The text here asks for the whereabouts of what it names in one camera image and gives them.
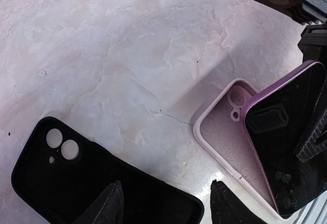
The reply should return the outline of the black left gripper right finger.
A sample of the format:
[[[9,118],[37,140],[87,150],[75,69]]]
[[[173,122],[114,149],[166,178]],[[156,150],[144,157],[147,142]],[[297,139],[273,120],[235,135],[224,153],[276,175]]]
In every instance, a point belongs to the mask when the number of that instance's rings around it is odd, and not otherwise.
[[[222,181],[212,181],[210,207],[213,224],[266,223],[251,212]]]

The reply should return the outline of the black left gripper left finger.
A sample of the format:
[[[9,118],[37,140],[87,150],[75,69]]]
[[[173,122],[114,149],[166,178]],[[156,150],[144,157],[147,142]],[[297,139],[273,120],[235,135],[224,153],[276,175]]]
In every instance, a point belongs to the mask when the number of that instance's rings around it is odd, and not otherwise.
[[[81,193],[78,197],[86,202],[86,207],[72,223],[123,223],[124,194],[121,181],[110,183],[95,200],[89,201]]]

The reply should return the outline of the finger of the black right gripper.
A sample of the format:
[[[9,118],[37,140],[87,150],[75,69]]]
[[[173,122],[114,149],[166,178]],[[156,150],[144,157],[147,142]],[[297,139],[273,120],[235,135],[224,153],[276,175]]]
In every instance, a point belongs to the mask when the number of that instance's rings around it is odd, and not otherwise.
[[[326,107],[316,107],[295,148],[301,162],[307,162],[326,150]]]

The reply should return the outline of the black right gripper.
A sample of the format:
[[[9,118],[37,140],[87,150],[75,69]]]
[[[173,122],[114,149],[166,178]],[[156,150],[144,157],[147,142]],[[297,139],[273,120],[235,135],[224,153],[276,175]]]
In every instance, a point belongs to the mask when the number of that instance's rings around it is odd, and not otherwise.
[[[285,14],[301,25],[316,23],[305,27],[298,48],[303,54],[303,63],[309,60],[326,63],[326,0],[253,1]]]

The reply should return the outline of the purple edged dark phone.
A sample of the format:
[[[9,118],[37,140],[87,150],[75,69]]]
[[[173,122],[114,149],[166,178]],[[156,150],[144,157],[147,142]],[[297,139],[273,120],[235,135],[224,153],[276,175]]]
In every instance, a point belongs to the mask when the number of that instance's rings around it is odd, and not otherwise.
[[[326,153],[302,162],[295,148],[326,80],[322,63],[306,61],[250,98],[241,110],[276,212],[289,218],[326,191]]]

